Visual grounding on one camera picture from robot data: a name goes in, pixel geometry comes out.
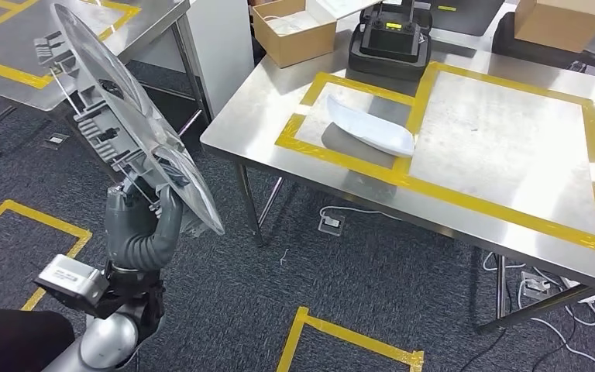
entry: robotic hand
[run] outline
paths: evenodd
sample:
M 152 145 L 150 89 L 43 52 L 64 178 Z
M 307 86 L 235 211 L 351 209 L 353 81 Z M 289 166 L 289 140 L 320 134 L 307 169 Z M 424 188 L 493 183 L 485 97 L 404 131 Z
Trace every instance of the robotic hand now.
M 95 317 L 46 372 L 123 367 L 163 323 L 160 269 L 174 255 L 183 204 L 171 187 L 161 188 L 157 218 L 134 186 L 125 182 L 108 190 L 103 271 L 58 255 L 35 280 L 66 306 Z

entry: black cable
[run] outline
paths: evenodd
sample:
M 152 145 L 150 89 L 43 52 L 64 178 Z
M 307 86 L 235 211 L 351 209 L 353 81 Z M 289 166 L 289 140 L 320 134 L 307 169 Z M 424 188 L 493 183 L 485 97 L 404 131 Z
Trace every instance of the black cable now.
M 503 328 L 503 332 L 500 333 L 500 336 L 498 336 L 498 338 L 496 339 L 496 341 L 494 341 L 494 343 L 492 343 L 491 345 L 489 345 L 489 347 L 487 347 L 482 352 L 476 354 L 476 356 L 474 356 L 473 358 L 471 358 L 471 360 L 469 360 L 468 362 L 466 362 L 466 364 L 464 364 L 464 367 L 462 367 L 462 369 L 460 369 L 459 372 L 463 372 L 468 366 L 471 365 L 471 363 L 473 363 L 473 361 L 475 361 L 476 359 L 480 358 L 482 355 L 484 355 L 486 353 L 489 353 L 494 348 L 494 346 L 496 346 L 496 344 L 498 344 L 498 342 L 503 339 L 503 336 L 505 336 L 505 332 L 507 332 L 507 328 Z
M 546 360 L 546 358 L 548 358 L 551 355 L 557 353 L 563 347 L 567 346 L 569 344 L 569 342 L 571 342 L 571 339 L 573 338 L 573 335 L 576 334 L 576 327 L 577 327 L 576 320 L 573 318 L 573 313 L 571 315 L 571 319 L 572 319 L 572 323 L 573 323 L 573 330 L 571 331 L 571 335 L 569 335 L 569 337 L 566 338 L 565 342 L 562 345 L 560 345 L 558 348 L 556 348 L 554 350 L 551 350 L 548 353 L 540 356 L 539 359 L 537 359 L 537 362 L 535 363 L 535 365 L 532 366 L 531 372 L 535 372 L 535 370 L 537 369 L 537 367 L 539 367 L 539 364 L 541 364 L 544 360 Z
M 498 258 L 496 257 L 495 254 L 494 254 L 494 259 L 496 260 L 496 266 L 498 267 Z M 510 299 L 510 312 L 512 312 L 512 294 L 510 293 L 510 286 L 507 285 L 507 278 L 505 278 L 505 291 L 507 292 L 507 298 Z M 471 365 L 471 363 L 473 363 L 473 361 L 475 361 L 476 359 L 480 358 L 484 354 L 489 353 L 503 339 L 503 337 L 505 336 L 505 333 L 506 332 L 507 332 L 507 328 L 503 328 L 503 331 L 500 333 L 500 336 L 498 336 L 498 338 L 496 339 L 496 341 L 494 341 L 494 343 L 492 343 L 491 345 L 489 345 L 489 347 L 487 347 L 482 352 L 476 354 L 476 356 L 474 356 L 473 358 L 471 358 L 471 360 L 469 360 L 468 362 L 466 362 L 466 364 L 464 364 L 464 367 L 462 367 L 462 369 L 460 369 L 459 372 L 463 372 L 468 366 Z

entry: stainless steel table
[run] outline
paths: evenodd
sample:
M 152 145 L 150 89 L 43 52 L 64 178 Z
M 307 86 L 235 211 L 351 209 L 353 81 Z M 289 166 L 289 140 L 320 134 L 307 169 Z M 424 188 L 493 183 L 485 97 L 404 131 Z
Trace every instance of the stainless steel table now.
M 339 21 L 334 53 L 284 69 L 266 57 L 201 138 L 207 151 L 236 165 L 249 226 L 259 241 L 260 225 L 283 178 L 257 218 L 246 167 L 289 177 L 500 255 L 497 320 L 481 331 L 594 295 L 595 77 L 435 42 L 432 59 L 452 73 L 428 77 L 433 88 L 429 100 L 425 96 L 427 106 L 421 107 L 422 123 L 416 122 L 416 150 L 401 175 L 410 181 L 381 180 L 378 174 L 391 168 L 393 157 L 337 133 L 322 116 L 323 94 L 312 104 L 301 104 L 321 71 L 414 96 L 416 84 L 346 70 L 356 22 L 356 15 Z M 511 81 L 511 88 L 500 86 L 501 79 Z M 325 91 L 399 125 L 419 110 L 338 85 Z M 294 138 L 307 146 L 278 146 L 289 119 L 300 115 L 305 119 L 294 128 Z M 312 151 L 316 148 L 374 167 L 365 172 L 356 164 L 342 166 Z M 583 284 L 506 314 L 505 257 Z
M 33 40 L 56 31 L 50 13 L 54 0 L 0 0 L 0 97 L 13 105 L 26 105 L 45 112 L 54 110 L 65 96 L 38 65 Z M 163 31 L 172 28 L 193 92 L 199 92 L 188 62 L 186 11 L 188 0 L 67 0 L 63 2 L 79 16 L 120 60 L 128 62 Z M 74 91 L 71 79 L 61 77 L 64 87 Z M 195 97 L 205 112 L 201 95 Z

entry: robotic arm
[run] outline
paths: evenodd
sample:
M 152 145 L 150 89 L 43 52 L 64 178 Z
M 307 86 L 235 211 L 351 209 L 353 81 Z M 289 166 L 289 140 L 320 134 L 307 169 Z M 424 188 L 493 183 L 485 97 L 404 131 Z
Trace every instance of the robotic arm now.
M 45 372 L 96 372 L 125 366 L 163 323 L 160 269 L 174 255 L 183 204 L 169 186 L 160 190 L 157 219 L 130 183 L 109 188 L 108 263 L 103 272 L 58 255 L 35 282 L 66 306 L 95 319 Z
M 52 4 L 51 14 L 59 30 L 34 40 L 40 65 L 65 94 L 81 135 L 126 179 L 108 190 L 104 270 L 59 255 L 35 279 L 67 307 L 94 317 L 45 371 L 110 371 L 162 326 L 160 271 L 179 234 L 224 229 L 190 154 L 143 87 L 65 5 Z

